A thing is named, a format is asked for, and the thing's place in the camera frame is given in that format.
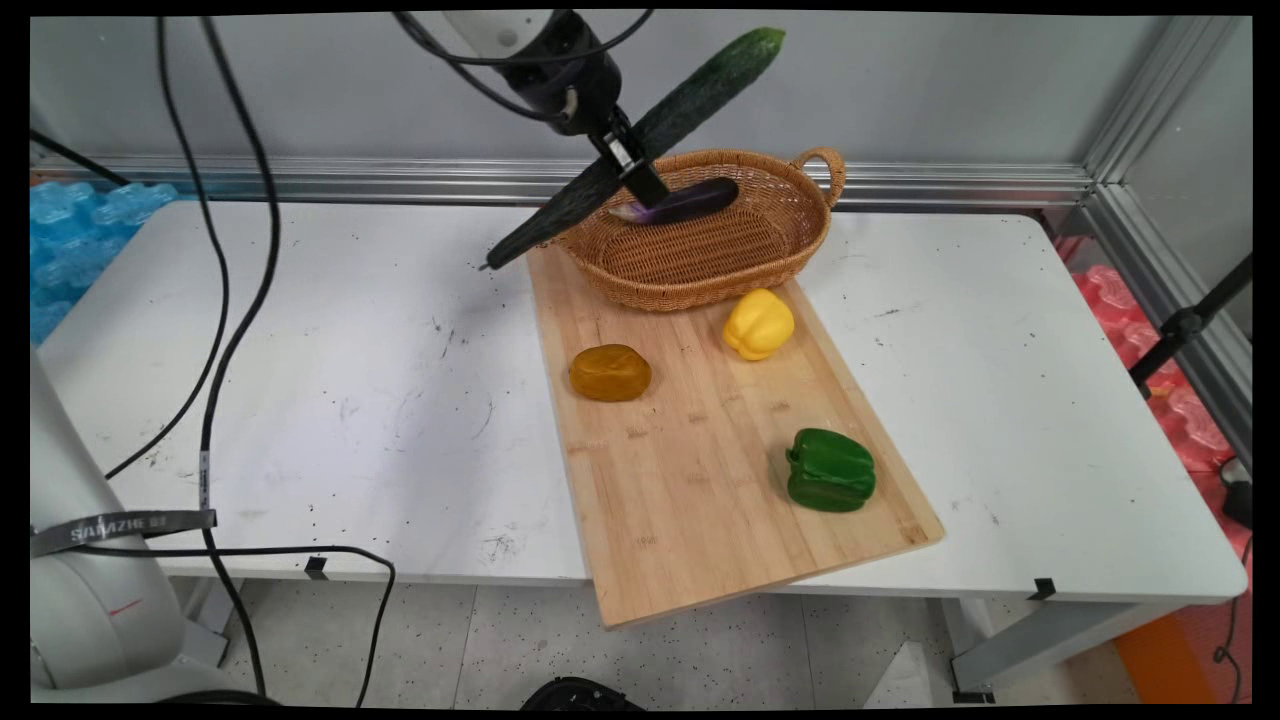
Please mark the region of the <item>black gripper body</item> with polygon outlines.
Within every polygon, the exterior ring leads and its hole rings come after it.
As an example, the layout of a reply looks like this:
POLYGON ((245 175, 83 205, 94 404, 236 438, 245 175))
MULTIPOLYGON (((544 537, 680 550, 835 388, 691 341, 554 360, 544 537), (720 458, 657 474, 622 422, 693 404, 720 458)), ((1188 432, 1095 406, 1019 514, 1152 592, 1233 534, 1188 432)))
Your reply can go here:
POLYGON ((516 63, 499 67, 498 74, 534 111, 554 117, 549 126, 556 133, 603 137, 612 132, 621 95, 620 68, 608 53, 575 58, 600 45, 579 13, 553 10, 513 55, 516 63))

